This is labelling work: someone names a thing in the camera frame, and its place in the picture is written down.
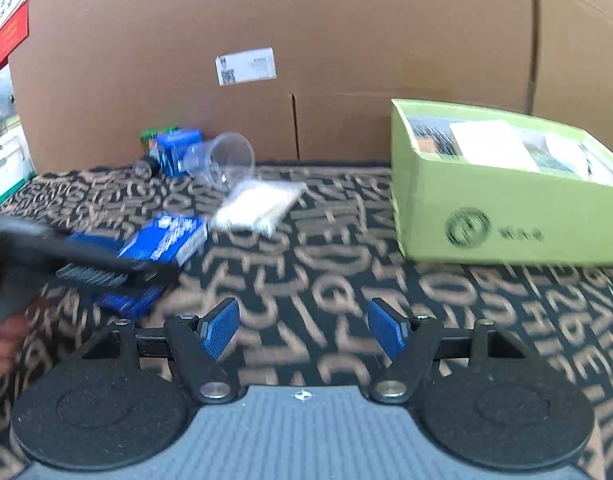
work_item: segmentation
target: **small blue carton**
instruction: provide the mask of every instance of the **small blue carton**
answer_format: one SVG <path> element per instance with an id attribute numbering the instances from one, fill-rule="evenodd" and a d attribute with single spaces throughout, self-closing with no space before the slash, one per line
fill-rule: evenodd
<path id="1" fill-rule="evenodd" d="M 154 262 L 176 262 L 180 267 L 204 245 L 207 231 L 206 222 L 200 218 L 162 214 L 133 236 L 118 252 L 118 256 L 135 260 L 153 260 Z M 72 238 L 84 243 L 104 245 L 117 248 L 114 240 L 82 233 Z M 149 288 L 139 298 L 103 294 L 101 301 L 123 317 L 137 320 L 147 314 L 151 305 L 164 292 L 163 286 Z"/>
<path id="2" fill-rule="evenodd" d="M 166 176 L 180 176 L 186 173 L 184 155 L 193 144 L 202 142 L 199 130 L 181 129 L 158 134 L 156 143 L 160 165 Z"/>

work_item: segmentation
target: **white tissue packet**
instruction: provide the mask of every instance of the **white tissue packet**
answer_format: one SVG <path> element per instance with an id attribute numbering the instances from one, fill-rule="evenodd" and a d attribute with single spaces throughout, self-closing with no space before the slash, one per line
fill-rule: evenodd
<path id="1" fill-rule="evenodd" d="M 223 232 L 257 231 L 270 237 L 305 190 L 304 182 L 245 180 L 235 186 L 210 227 Z"/>

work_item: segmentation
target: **light green plastic box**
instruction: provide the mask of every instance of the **light green plastic box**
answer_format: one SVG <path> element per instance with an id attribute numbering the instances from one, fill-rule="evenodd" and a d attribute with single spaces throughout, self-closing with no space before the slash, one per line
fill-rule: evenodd
<path id="1" fill-rule="evenodd" d="M 506 264 L 613 264 L 613 187 L 564 176 L 469 164 L 421 153 L 407 116 L 512 126 L 584 142 L 588 133 L 488 108 L 393 100 L 391 198 L 401 252 L 413 260 Z"/>

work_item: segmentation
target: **bin logo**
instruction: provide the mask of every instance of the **bin logo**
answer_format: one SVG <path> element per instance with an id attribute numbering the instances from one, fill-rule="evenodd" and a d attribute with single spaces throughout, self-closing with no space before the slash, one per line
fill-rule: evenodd
<path id="1" fill-rule="evenodd" d="M 454 247 L 480 246 L 490 233 L 491 221 L 479 209 L 460 209 L 446 221 L 446 239 Z"/>

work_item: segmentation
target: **clear cup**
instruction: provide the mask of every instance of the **clear cup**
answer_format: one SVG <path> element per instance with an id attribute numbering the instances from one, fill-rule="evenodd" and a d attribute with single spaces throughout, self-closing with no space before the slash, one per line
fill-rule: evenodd
<path id="1" fill-rule="evenodd" d="M 229 132 L 190 146 L 184 168 L 193 178 L 229 191 L 253 176 L 255 153 L 246 137 Z"/>

